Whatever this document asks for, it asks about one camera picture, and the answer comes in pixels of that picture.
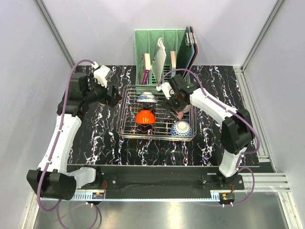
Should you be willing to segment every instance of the marble surface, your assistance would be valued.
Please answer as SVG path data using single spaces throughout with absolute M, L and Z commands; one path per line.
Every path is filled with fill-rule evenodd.
M 119 91 L 127 84 L 135 84 L 135 66 L 110 66 L 111 82 Z M 77 71 L 89 72 L 89 66 Z M 194 66 L 203 86 L 216 98 L 237 109 L 243 107 L 240 88 L 231 66 Z M 68 164 L 139 165 L 139 166 L 218 166 L 223 148 L 220 125 L 197 109 L 197 135 L 190 142 L 165 140 L 124 139 L 116 132 L 121 104 L 115 108 L 91 104 L 76 134 Z M 243 165 L 257 166 L 256 155 L 248 155 Z

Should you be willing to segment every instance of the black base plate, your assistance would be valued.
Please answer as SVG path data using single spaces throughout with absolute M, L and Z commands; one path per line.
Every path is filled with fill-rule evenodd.
M 235 190 L 244 190 L 244 181 L 241 175 L 237 175 L 236 178 L 224 187 L 220 187 L 216 182 L 216 175 L 201 175 L 202 189 L 203 190 L 231 190 L 232 184 L 234 184 Z

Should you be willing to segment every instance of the metal dish rack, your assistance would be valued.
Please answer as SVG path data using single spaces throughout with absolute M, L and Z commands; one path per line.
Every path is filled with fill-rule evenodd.
M 152 125 L 151 134 L 140 134 L 137 131 L 135 118 L 141 111 L 142 105 L 137 102 L 138 96 L 143 92 L 151 92 L 157 97 L 157 103 L 154 105 L 156 123 Z M 190 124 L 192 128 L 191 136 L 172 136 L 170 129 L 176 122 L 176 118 L 161 105 L 165 100 L 165 95 L 157 92 L 155 86 L 151 85 L 127 85 L 123 90 L 123 99 L 119 111 L 119 119 L 117 122 L 117 132 L 124 138 L 141 138 L 141 139 L 156 139 L 169 141 L 191 141 L 196 136 L 196 111 L 195 107 L 191 106 L 191 110 L 184 114 L 183 121 Z

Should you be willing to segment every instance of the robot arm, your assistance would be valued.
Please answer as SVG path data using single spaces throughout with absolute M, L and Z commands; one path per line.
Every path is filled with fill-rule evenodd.
M 224 146 L 224 156 L 217 175 L 220 184 L 230 183 L 237 175 L 241 154 L 254 138 L 254 134 L 249 128 L 230 112 L 239 114 L 252 125 L 249 112 L 245 109 L 238 111 L 224 104 L 206 90 L 206 95 L 204 95 L 199 84 L 187 84 L 181 75 L 176 75 L 169 82 L 161 84 L 157 87 L 157 90 L 165 94 L 166 100 L 162 102 L 162 105 L 175 117 L 179 117 L 178 114 L 187 105 L 192 104 L 205 111 L 221 126 L 221 143 Z
M 68 101 L 65 113 L 62 113 L 63 101 L 58 105 L 56 126 L 49 147 L 37 170 L 29 170 L 27 181 L 37 194 L 38 184 L 42 171 L 46 164 L 50 163 L 43 178 L 41 197 L 70 200 L 77 188 L 95 180 L 94 168 L 82 167 L 71 173 L 67 173 L 67 160 L 77 130 L 81 126 L 84 115 L 89 110 L 89 104 L 100 102 L 114 107 L 121 96 L 117 89 L 107 83 L 107 77 L 111 70 L 106 66 L 99 66 L 96 62 L 92 65 L 93 73 L 75 73 L 72 75 L 69 85 Z M 49 155 L 60 127 L 61 117 L 64 115 L 64 124 L 57 140 L 51 161 Z

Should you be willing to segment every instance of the white wall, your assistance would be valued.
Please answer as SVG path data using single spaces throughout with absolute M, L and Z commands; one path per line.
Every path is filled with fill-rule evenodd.
M 246 75 L 272 148 L 305 225 L 305 2 L 289 0 L 271 25 Z
M 135 64 L 135 29 L 196 29 L 196 64 L 241 65 L 276 0 L 44 0 L 74 60 Z
M 69 66 L 33 0 L 0 1 L 0 224 L 20 228 Z

